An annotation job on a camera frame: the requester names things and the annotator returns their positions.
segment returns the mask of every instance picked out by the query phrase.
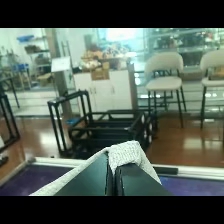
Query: table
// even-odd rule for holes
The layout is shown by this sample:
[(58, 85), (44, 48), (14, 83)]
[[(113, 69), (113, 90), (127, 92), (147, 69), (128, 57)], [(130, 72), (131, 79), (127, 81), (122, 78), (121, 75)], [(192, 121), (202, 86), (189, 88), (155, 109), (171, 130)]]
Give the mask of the table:
[(5, 91), (4, 91), (4, 89), (3, 89), (3, 87), (2, 87), (2, 82), (6, 82), (6, 81), (10, 81), (10, 83), (11, 83), (11, 87), (12, 87), (12, 91), (13, 91), (13, 94), (14, 94), (14, 96), (15, 96), (15, 99), (16, 99), (16, 103), (17, 103), (17, 106), (18, 106), (18, 108), (20, 108), (20, 105), (19, 105), (19, 101), (18, 101), (18, 98), (17, 98), (17, 95), (16, 95), (16, 91), (15, 91), (15, 88), (14, 88), (14, 84), (13, 84), (13, 81), (12, 81), (12, 77), (7, 77), (7, 78), (2, 78), (2, 79), (0, 79), (0, 93), (4, 93)]

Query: reddish brown floor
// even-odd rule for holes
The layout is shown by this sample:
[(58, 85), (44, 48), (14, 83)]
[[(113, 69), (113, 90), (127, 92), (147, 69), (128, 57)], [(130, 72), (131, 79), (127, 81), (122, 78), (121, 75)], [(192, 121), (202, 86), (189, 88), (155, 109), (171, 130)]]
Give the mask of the reddish brown floor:
[[(0, 179), (18, 166), (24, 158), (59, 157), (55, 136), (49, 119), (18, 119), (21, 140), (9, 147), (4, 154), (9, 162), (0, 168)], [(160, 119), (158, 138), (146, 154), (152, 163), (193, 166), (224, 166), (222, 147), (222, 122), (206, 123), (203, 131), (197, 121)]]

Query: chair seat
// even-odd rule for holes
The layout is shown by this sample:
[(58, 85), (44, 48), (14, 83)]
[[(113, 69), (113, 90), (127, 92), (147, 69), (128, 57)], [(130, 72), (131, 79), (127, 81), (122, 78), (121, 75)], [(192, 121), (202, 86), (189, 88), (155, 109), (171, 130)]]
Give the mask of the chair seat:
[(166, 91), (176, 90), (182, 85), (182, 80), (179, 77), (159, 77), (151, 80), (147, 85), (146, 89), (149, 91)]
[(209, 80), (208, 78), (203, 78), (201, 82), (206, 87), (224, 87), (224, 80)]

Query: purple mat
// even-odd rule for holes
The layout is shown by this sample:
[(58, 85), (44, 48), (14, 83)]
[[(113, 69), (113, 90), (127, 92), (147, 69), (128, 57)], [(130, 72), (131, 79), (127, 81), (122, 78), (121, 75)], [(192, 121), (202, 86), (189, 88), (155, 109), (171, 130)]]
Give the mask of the purple mat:
[[(27, 196), (71, 168), (27, 166), (0, 188), (0, 196)], [(224, 196), (224, 181), (160, 176), (162, 185), (177, 196)]]
[(27, 166), (0, 188), (0, 196), (27, 196), (61, 177), (71, 168)]

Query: bar stool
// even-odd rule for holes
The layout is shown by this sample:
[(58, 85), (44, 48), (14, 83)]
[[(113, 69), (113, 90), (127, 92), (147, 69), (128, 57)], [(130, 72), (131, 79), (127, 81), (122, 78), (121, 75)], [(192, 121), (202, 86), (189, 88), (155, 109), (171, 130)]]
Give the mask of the bar stool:
[(224, 80), (210, 80), (208, 77), (208, 69), (218, 66), (224, 66), (224, 49), (210, 51), (204, 54), (201, 58), (200, 68), (205, 71), (205, 77), (202, 79), (203, 85), (203, 96), (201, 104), (201, 129), (203, 129), (204, 124), (204, 114), (205, 114), (205, 94), (208, 87), (224, 87)]
[[(180, 71), (183, 70), (183, 67), (184, 67), (183, 58), (181, 57), (180, 54), (176, 52), (158, 53), (152, 56), (151, 58), (149, 58), (145, 66), (145, 75), (147, 76), (150, 72), (153, 72), (153, 78), (154, 78), (151, 81), (149, 81), (149, 83), (146, 85), (146, 89), (148, 90), (149, 113), (151, 112), (151, 102), (150, 102), (151, 91), (154, 92), (154, 110), (155, 110), (154, 114), (155, 114), (156, 121), (157, 121), (156, 91), (164, 92), (165, 107), (167, 104), (166, 92), (176, 91), (181, 128), (184, 127), (184, 124), (183, 124), (183, 116), (182, 116), (182, 110), (181, 110), (179, 90), (181, 91), (184, 109), (185, 111), (187, 111), (185, 98), (184, 98), (184, 92), (182, 88), (182, 80), (180, 78)], [(177, 71), (178, 77), (172, 76), (172, 70)]]

